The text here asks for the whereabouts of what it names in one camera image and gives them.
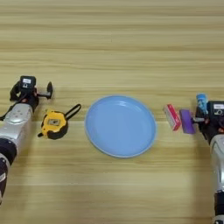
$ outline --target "wood grain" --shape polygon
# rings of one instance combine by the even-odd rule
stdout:
[[[223,100],[223,28],[221,0],[0,1],[0,113],[20,75],[55,87],[11,167],[1,223],[210,223],[207,143],[173,133],[162,109],[194,110],[198,92]],[[88,108],[112,94],[137,98],[157,119],[157,141],[140,157],[109,157],[86,138]],[[63,139],[36,137],[47,108],[77,102]]]

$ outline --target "pink eraser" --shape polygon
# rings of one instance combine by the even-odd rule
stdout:
[[[181,125],[181,121],[175,108],[171,104],[167,104],[164,106],[164,112],[172,130],[178,130]]]

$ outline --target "tape measure strap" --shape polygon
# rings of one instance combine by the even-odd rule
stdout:
[[[77,104],[65,113],[66,119],[69,120],[81,110],[81,105]]]

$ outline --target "yellow tape measure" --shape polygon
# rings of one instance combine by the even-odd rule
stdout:
[[[48,109],[41,124],[41,133],[39,133],[38,136],[54,140],[62,138],[68,130],[67,121],[75,116],[80,110],[80,104],[75,105],[65,114]]]

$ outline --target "blue plate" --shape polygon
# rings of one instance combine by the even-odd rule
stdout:
[[[117,158],[142,154],[157,135],[153,114],[140,101],[121,95],[95,102],[87,112],[85,128],[96,148]]]

